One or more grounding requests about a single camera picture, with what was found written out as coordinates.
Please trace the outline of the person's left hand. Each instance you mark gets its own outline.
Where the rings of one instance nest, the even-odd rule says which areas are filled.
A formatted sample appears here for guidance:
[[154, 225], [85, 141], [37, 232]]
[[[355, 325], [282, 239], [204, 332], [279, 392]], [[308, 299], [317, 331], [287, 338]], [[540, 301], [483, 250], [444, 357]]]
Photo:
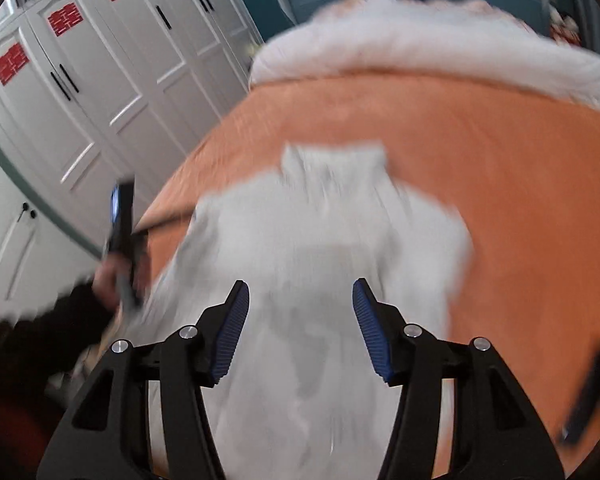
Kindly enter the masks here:
[[122, 255], [109, 254], [99, 263], [92, 281], [92, 291], [98, 300], [110, 311], [120, 306], [118, 278], [127, 278], [130, 263]]

